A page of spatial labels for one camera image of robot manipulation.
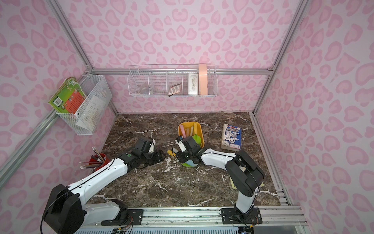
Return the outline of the light blue shovel white handle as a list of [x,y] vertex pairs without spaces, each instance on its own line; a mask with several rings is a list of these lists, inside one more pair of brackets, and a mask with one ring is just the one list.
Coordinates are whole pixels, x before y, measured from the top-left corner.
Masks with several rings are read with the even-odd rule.
[[194,163],[192,160],[188,160],[182,163],[182,165],[185,167],[196,167],[198,164]]

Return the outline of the purple shovel pink handle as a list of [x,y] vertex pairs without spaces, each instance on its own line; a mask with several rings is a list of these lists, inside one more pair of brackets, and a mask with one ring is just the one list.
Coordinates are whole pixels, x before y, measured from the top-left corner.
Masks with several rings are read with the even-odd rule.
[[184,127],[183,124],[180,124],[180,126],[179,126],[179,130],[180,130],[181,136],[182,136],[183,138],[187,138],[187,137],[188,137],[188,135],[187,135],[187,133],[186,133],[186,130],[185,130],[185,127]]

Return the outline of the large green shovel yellow handle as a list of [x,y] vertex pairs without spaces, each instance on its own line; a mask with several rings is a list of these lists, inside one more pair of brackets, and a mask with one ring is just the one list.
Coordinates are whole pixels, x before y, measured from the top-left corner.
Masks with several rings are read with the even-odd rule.
[[191,127],[191,136],[199,146],[203,145],[201,137],[201,126],[198,122],[194,122],[193,126]]

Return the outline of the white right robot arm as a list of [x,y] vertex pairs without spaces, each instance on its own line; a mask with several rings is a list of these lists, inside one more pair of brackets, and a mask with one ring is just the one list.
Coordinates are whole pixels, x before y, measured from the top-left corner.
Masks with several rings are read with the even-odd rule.
[[265,173],[246,151],[225,153],[211,148],[202,148],[190,136],[186,138],[179,136],[175,142],[180,148],[180,151],[176,153],[180,163],[191,161],[197,165],[226,170],[233,185],[239,191],[235,210],[243,216],[249,215],[254,208],[254,201],[260,191]]

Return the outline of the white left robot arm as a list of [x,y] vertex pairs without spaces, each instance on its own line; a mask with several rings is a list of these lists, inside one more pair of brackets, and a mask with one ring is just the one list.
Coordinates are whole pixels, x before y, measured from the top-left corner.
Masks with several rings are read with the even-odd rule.
[[87,177],[68,186],[59,184],[53,188],[41,222],[58,234],[74,234],[89,224],[116,226],[114,234],[130,233],[133,226],[141,224],[142,209],[131,210],[118,199],[93,205],[87,202],[119,177],[134,169],[161,163],[165,158],[165,153],[155,148],[153,139],[140,138],[134,147],[120,153]]

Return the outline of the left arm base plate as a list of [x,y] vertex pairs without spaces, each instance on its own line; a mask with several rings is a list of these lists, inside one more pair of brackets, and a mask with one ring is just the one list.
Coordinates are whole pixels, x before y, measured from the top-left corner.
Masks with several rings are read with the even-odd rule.
[[118,215],[113,219],[103,220],[102,226],[128,226],[141,225],[143,219],[143,209],[121,208]]

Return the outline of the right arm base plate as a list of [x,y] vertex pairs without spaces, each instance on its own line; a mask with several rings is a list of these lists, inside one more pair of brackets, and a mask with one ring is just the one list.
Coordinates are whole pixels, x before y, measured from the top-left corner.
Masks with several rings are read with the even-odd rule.
[[263,223],[260,209],[253,207],[250,211],[243,214],[236,208],[221,208],[219,215],[223,224],[246,224],[255,226]]

